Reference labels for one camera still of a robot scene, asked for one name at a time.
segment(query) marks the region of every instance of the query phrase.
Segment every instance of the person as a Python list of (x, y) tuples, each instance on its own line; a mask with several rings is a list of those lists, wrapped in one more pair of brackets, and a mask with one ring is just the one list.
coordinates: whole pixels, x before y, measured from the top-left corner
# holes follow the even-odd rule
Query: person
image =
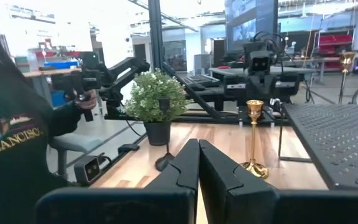
[(86, 102), (53, 110), (26, 83), (0, 42), (0, 224), (34, 223), (34, 208), (51, 190), (69, 186), (51, 174), (48, 141), (73, 132), (83, 110), (96, 106), (94, 91)]

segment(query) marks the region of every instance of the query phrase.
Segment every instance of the logo on hoodie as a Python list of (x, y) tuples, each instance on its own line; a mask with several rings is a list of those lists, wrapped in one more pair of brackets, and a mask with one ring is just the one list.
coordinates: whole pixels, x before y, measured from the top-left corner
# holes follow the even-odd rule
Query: logo on hoodie
[(15, 115), (11, 119), (0, 118), (0, 152), (43, 135), (30, 116)]

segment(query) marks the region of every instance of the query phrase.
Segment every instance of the potted plant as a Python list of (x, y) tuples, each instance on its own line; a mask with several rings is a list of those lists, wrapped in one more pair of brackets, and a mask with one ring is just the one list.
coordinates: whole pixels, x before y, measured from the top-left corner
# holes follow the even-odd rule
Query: potted plant
[[(169, 143), (171, 121), (184, 113), (187, 104), (184, 87), (161, 70), (142, 72), (134, 78), (131, 99), (125, 102), (125, 111), (146, 128), (149, 143), (152, 146), (163, 146)], [(163, 112), (158, 99), (169, 98), (169, 109)]]

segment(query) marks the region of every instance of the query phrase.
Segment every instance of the black perforated panel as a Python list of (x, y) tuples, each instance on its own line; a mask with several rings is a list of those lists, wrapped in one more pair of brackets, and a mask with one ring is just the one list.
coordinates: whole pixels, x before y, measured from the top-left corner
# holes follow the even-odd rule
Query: black perforated panel
[(358, 189), (358, 105), (284, 105), (330, 189)]

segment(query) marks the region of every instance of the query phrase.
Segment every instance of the human hand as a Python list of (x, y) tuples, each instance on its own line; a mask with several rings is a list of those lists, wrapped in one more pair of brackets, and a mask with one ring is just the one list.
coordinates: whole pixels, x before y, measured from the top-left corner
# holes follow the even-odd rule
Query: human hand
[(96, 106), (96, 93), (95, 90), (88, 91), (90, 98), (88, 101), (75, 100), (75, 104), (84, 110), (92, 110)]

